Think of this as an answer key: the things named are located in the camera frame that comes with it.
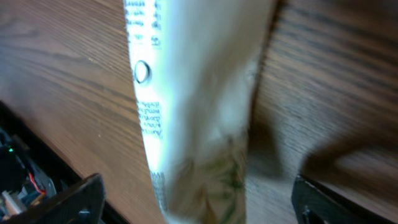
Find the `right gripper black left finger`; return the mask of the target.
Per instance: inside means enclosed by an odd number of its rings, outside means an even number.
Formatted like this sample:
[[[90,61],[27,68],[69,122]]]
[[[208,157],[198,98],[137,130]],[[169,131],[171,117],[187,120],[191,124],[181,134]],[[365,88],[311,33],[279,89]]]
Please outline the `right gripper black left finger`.
[[[3,224],[100,222],[106,191],[102,176],[92,174],[50,199],[4,220]]]

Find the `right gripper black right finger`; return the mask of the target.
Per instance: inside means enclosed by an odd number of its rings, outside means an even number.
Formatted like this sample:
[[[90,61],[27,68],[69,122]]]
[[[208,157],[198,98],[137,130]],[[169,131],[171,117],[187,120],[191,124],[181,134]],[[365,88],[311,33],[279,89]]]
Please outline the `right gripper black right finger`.
[[[295,178],[291,202],[299,224],[394,224],[302,175]]]

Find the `white tube gold cap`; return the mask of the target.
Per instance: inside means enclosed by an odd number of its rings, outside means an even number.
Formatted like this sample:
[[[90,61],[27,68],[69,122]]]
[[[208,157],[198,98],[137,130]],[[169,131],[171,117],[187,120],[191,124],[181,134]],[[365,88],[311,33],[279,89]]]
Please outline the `white tube gold cap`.
[[[167,223],[245,223],[252,99],[268,0],[126,0],[129,60]]]

